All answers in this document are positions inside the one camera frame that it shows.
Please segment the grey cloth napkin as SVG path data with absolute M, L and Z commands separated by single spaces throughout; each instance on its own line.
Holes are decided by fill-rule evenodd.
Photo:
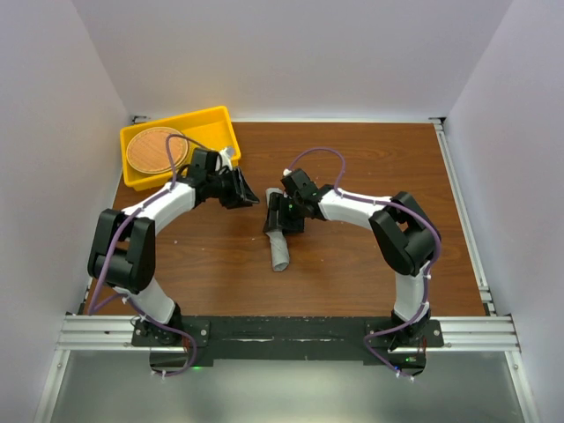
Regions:
M 290 263 L 290 254 L 283 232 L 280 229 L 264 229 L 263 232 L 270 240 L 272 269 L 284 271 Z

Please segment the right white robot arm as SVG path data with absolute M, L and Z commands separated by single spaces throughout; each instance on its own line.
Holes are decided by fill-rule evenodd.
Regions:
M 286 236 L 303 233 L 306 219 L 366 228 L 375 236 L 396 280 L 391 326 L 374 335 L 393 338 L 404 346 L 420 340 L 431 315 L 429 280 L 442 240 L 414 197 L 404 191 L 393 197 L 371 197 L 330 184 L 318 187 L 301 169 L 287 169 L 282 182 L 283 189 L 265 191 L 267 215 L 263 232 L 270 240 L 272 269 L 287 268 L 290 253 Z

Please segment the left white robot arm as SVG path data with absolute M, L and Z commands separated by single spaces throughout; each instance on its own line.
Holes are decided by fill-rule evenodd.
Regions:
M 259 199 L 242 171 L 231 162 L 230 149 L 219 152 L 198 147 L 189 163 L 146 200 L 122 209 L 106 209 L 98 219 L 87 272 L 97 281 L 87 312 L 103 307 L 103 286 L 115 290 L 146 321 L 146 331 L 162 345 L 186 341 L 182 313 L 156 277 L 156 238 L 159 232 L 208 199 L 226 209 L 250 207 Z

